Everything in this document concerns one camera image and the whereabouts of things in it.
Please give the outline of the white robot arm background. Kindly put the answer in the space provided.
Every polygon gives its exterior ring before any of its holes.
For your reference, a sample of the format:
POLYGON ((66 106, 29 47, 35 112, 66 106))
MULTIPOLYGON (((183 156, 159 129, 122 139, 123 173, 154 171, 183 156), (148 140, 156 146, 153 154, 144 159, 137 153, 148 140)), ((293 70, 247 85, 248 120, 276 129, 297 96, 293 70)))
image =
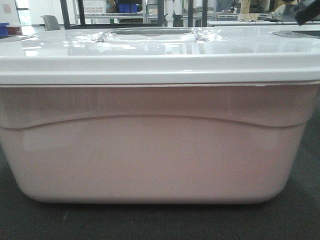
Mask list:
MULTIPOLYGON (((175 16, 182 16, 182 2, 180 0, 165 0, 163 15, 167 22, 174 21, 175 16)), ((265 20, 273 22, 295 21, 299 26, 313 21, 320 15, 319 0, 283 0, 283 4, 270 12, 265 20)))

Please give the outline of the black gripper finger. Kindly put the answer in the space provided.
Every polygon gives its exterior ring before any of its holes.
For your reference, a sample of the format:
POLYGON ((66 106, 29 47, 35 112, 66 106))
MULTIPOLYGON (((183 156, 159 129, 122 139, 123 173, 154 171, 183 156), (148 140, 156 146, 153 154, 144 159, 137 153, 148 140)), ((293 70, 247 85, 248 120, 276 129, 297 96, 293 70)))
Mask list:
POLYGON ((299 0, 295 20, 299 26, 320 15, 320 0, 299 0))

